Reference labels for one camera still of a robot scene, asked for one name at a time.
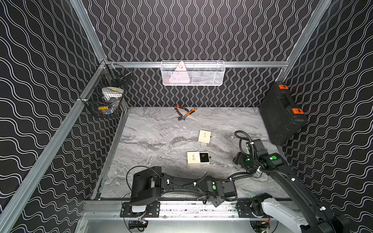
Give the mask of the cream jewelry box sleeve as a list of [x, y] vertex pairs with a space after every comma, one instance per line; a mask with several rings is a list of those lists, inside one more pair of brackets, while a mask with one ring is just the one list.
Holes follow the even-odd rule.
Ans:
[[210, 143], [211, 140], [211, 132], [210, 131], [205, 131], [201, 130], [199, 133], [199, 138], [198, 141], [202, 143]]

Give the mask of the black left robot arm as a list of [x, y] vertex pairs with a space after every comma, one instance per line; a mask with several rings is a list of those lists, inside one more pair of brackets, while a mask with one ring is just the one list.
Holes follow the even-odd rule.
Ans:
[[238, 198], [232, 179], [214, 178], [207, 172], [197, 179], [175, 177], [155, 166], [133, 175], [129, 203], [131, 206], [150, 205], [169, 193], [193, 196], [204, 203], [211, 202], [215, 207]]

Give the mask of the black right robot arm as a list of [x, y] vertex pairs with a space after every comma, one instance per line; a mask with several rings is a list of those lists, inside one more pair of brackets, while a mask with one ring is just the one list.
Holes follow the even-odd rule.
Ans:
[[250, 210], [256, 217], [275, 218], [294, 233], [347, 233], [350, 221], [343, 214], [333, 213], [321, 204], [312, 192], [295, 176], [286, 160], [277, 153], [269, 154], [261, 140], [241, 137], [246, 148], [234, 158], [234, 163], [251, 174], [267, 174], [275, 180], [296, 204], [295, 212], [277, 201], [272, 195], [263, 193], [251, 199]]

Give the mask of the black plastic tool case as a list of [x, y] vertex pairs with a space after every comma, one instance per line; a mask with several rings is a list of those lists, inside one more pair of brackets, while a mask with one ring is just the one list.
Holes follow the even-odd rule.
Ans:
[[304, 111], [290, 96], [290, 89], [284, 82], [273, 83], [259, 112], [270, 142], [277, 146], [285, 144], [308, 121]]

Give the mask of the pink triangular card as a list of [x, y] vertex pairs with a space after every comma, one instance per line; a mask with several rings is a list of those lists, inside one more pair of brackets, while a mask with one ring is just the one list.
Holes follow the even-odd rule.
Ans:
[[169, 79], [171, 84], [187, 84], [190, 82], [190, 77], [184, 61], [181, 61]]

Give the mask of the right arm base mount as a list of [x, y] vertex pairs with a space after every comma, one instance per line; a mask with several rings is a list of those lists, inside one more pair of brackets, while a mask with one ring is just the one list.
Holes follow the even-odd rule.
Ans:
[[272, 198], [268, 193], [262, 193], [251, 198], [247, 202], [238, 202], [236, 204], [236, 210], [238, 211], [239, 218], [249, 218], [254, 216], [256, 218], [266, 218], [268, 215], [264, 213], [262, 203], [268, 199]]

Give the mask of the orange handled adjustable wrench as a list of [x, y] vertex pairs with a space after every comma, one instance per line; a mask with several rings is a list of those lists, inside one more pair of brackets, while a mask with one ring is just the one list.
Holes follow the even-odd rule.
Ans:
[[197, 109], [196, 108], [193, 108], [192, 110], [188, 111], [185, 115], [181, 115], [178, 117], [178, 120], [179, 121], [182, 121], [182, 120], [185, 120], [188, 116], [190, 116], [191, 114], [193, 114], [194, 112], [196, 112]]

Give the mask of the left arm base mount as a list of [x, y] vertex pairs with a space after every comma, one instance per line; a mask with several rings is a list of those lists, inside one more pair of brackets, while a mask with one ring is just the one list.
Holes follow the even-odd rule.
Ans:
[[154, 202], [149, 205], [132, 206], [129, 203], [123, 203], [120, 211], [122, 218], [142, 218], [159, 217], [160, 202]]

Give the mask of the aluminium front rail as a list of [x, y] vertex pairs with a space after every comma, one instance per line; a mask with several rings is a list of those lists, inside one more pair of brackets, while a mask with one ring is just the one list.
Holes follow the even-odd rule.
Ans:
[[121, 201], [88, 201], [82, 218], [86, 220], [257, 220], [249, 202], [224, 202], [215, 207], [202, 201], [158, 201], [141, 213]]

